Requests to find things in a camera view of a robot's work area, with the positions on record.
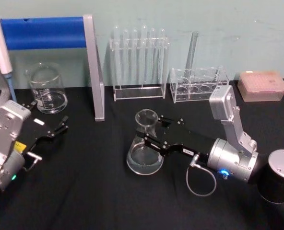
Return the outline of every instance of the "yellow label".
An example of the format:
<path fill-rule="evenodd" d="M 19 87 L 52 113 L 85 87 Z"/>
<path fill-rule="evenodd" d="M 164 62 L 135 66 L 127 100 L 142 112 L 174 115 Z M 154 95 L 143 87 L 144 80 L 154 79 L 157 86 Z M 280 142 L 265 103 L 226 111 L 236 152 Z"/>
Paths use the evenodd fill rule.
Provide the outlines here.
<path fill-rule="evenodd" d="M 24 151 L 26 147 L 27 147 L 27 146 L 26 146 L 25 144 L 23 144 L 23 143 L 21 143 L 21 142 L 18 142 L 18 141 L 16 141 L 16 142 L 15 142 L 15 145 L 14 145 L 14 149 L 15 149 L 16 151 L 18 151 L 19 153 L 21 153 L 22 151 Z"/>

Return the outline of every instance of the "blue led light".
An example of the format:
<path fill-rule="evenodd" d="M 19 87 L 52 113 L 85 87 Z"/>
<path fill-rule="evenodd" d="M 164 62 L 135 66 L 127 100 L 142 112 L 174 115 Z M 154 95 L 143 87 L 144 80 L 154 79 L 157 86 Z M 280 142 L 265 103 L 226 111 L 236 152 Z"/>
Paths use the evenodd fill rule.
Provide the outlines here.
<path fill-rule="evenodd" d="M 220 173 L 225 175 L 225 176 L 229 176 L 229 172 L 226 169 L 221 169 Z"/>

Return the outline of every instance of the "pink pipette tip box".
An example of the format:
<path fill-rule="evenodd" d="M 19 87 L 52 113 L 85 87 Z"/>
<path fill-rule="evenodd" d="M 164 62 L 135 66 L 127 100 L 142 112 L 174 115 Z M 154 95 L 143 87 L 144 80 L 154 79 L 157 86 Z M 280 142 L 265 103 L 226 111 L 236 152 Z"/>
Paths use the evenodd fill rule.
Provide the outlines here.
<path fill-rule="evenodd" d="M 245 102 L 280 101 L 284 80 L 277 71 L 245 71 L 240 73 L 238 88 Z"/>

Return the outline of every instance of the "erlenmeyer flask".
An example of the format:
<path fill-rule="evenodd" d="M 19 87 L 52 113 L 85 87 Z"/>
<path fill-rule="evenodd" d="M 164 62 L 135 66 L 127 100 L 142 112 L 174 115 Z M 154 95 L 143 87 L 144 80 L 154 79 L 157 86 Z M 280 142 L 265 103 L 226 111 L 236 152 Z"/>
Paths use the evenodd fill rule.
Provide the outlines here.
<path fill-rule="evenodd" d="M 143 109 L 136 114 L 137 129 L 156 137 L 157 120 L 157 113 Z M 136 174 L 151 175 L 161 168 L 163 157 L 159 152 L 145 146 L 144 139 L 136 135 L 127 154 L 127 164 Z"/>

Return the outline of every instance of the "black table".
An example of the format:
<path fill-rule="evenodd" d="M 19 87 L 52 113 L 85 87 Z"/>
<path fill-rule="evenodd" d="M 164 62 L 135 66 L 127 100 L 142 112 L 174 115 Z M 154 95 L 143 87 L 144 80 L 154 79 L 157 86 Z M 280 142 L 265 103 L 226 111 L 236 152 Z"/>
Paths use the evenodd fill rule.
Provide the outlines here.
<path fill-rule="evenodd" d="M 244 130 L 260 154 L 284 149 L 284 97 L 280 102 L 245 103 L 235 83 Z M 95 122 L 89 88 L 67 88 L 69 104 L 57 115 L 33 111 L 48 124 L 69 116 L 69 131 L 54 143 L 39 144 L 43 156 L 30 173 L 21 172 L 0 199 L 0 230 L 250 230 L 284 229 L 284 204 L 270 205 L 254 185 L 217 176 L 218 187 L 207 198 L 192 195 L 185 172 L 190 158 L 172 154 L 152 176 L 138 176 L 125 162 L 135 136 L 136 112 L 183 117 L 187 127 L 213 138 L 225 138 L 208 101 L 174 104 L 166 99 L 113 102 L 106 87 L 105 122 Z M 30 96 L 18 90 L 19 102 Z"/>

